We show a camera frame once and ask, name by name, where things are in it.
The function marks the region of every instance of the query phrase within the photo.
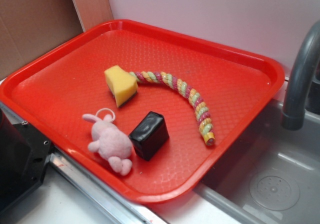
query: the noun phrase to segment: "stuffed mouse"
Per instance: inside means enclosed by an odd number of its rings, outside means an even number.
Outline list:
[[[112,116],[107,114],[103,119],[99,118],[98,114],[103,110],[110,111]],[[91,130],[92,142],[88,145],[89,151],[98,152],[116,173],[126,176],[132,167],[132,162],[128,159],[132,154],[132,142],[112,123],[116,119],[115,113],[109,108],[103,108],[95,115],[84,114],[82,118],[94,123]]]

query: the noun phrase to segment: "sponge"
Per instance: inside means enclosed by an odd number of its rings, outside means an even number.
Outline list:
[[[115,98],[117,107],[132,98],[138,90],[137,80],[134,76],[115,65],[104,71],[106,83]]]

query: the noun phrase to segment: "red tray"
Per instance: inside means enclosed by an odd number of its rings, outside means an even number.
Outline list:
[[[216,145],[207,147],[193,108],[174,90],[140,84],[116,107],[104,70],[164,71],[193,86],[210,109]],[[100,24],[19,69],[0,86],[0,100],[103,182],[139,203],[158,203],[192,189],[264,108],[284,82],[274,60],[130,20]],[[129,134],[154,111],[164,115],[169,140],[145,161],[134,152],[129,175],[114,174],[88,151],[92,124],[82,114],[115,111]]]

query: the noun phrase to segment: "stainless steel sink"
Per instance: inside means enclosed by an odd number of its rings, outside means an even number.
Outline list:
[[[195,190],[243,223],[320,223],[320,116],[290,131],[281,108],[272,100]]]

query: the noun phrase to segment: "multicolored rope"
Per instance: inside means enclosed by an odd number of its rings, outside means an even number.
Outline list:
[[[194,88],[188,85],[185,81],[182,81],[175,76],[161,72],[130,72],[134,76],[138,83],[156,83],[164,84],[171,89],[177,91],[181,96],[188,99],[190,105],[194,108],[195,118],[199,125],[199,132],[202,135],[204,142],[207,146],[212,146],[215,143],[215,135],[213,132],[213,124],[209,108]]]

